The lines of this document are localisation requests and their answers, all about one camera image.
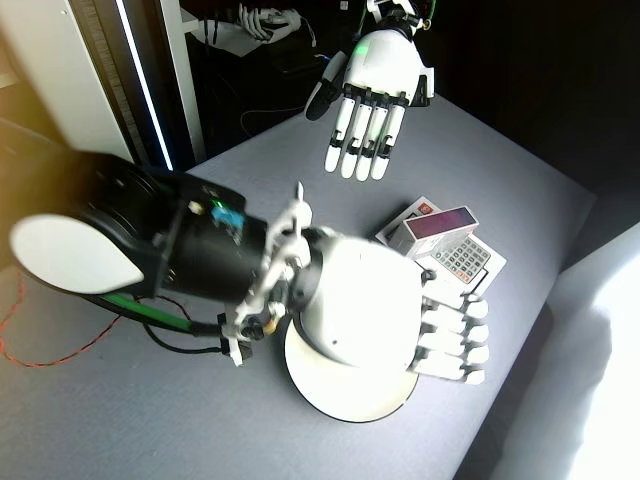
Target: led light strip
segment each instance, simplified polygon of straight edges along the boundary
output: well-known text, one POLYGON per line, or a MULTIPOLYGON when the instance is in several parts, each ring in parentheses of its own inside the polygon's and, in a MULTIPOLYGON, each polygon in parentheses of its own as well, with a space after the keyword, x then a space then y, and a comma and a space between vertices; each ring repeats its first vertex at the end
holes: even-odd
POLYGON ((169 158, 167 145, 164 142, 162 129, 160 128, 160 123, 158 122, 158 115, 156 114, 156 109, 153 106, 153 102, 151 101, 151 94, 149 93, 149 86, 147 85, 147 79, 145 78, 144 71, 142 70, 142 64, 140 63, 140 57, 138 56, 138 49, 136 48, 136 42, 133 40, 133 33, 131 32, 131 25, 129 24, 129 17, 127 17, 127 11, 125 10, 124 3, 122 2, 123 0, 116 0, 116 5, 118 6, 118 13, 120 14, 120 19, 122 20, 122 26, 124 27, 124 34, 127 37, 129 50, 131 51, 131 56, 133 57, 133 63, 136 66, 136 72, 138 73, 138 79, 140 80, 140 85, 142 86, 142 93, 144 94, 144 99, 147 102, 147 108, 149 109, 149 113, 151 114, 151 121, 153 122, 153 128, 156 131, 156 135, 158 135, 158 141, 160 142, 160 149, 162 150, 164 161, 167 164, 167 168, 173 171, 173 165, 171 164, 171 159, 169 158))

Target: white plate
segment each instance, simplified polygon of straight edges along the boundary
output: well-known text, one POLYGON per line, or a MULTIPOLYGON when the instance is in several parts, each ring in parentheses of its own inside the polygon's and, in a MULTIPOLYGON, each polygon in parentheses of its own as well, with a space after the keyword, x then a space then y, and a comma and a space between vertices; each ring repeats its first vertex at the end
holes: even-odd
POLYGON ((289 323, 284 354, 293 383, 322 413, 347 422, 372 422, 407 401, 418 375, 355 368, 334 362, 311 348, 289 323))

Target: red display screen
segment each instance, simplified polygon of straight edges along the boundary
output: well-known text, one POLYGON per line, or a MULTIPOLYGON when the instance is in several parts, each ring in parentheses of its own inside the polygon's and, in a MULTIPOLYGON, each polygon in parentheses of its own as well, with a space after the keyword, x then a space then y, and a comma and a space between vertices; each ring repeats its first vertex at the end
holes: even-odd
POLYGON ((417 239, 438 235, 450 230, 474 225, 475 223, 476 219, 473 218, 473 215, 466 207, 407 220, 411 233, 417 239))

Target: calculator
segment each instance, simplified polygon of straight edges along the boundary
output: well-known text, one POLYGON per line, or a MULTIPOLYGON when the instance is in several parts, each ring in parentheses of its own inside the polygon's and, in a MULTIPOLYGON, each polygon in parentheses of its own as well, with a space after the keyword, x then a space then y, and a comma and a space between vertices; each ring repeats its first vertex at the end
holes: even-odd
POLYGON ((470 283, 491 257, 489 252, 469 237, 460 245, 432 253, 431 256, 464 283, 470 283))

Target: table surface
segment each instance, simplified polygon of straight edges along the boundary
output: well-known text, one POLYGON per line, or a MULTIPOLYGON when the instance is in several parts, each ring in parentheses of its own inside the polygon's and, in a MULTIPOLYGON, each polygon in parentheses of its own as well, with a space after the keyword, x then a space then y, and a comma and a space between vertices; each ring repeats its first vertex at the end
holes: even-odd
MULTIPOLYGON (((424 195, 468 205, 477 235, 508 263, 486 294, 492 357, 473 387, 423 377, 398 412, 378 422, 328 418, 300 396, 283 360, 283 335, 257 343, 242 368, 216 355, 186 356, 149 341, 135 322, 64 366, 0 361, 0 477, 161 479, 452 478, 490 408, 581 227, 593 196, 442 98, 407 112, 382 181, 323 170, 336 109, 301 116, 194 173, 243 193, 273 220, 304 183, 314 223, 368 236, 424 195)), ((0 274, 0 308, 15 295, 0 274)), ((31 281, 6 331, 22 358, 47 360, 91 339, 111 315, 31 281)), ((195 318, 221 305, 172 295, 195 318)), ((164 337, 180 345, 203 340, 164 337)))

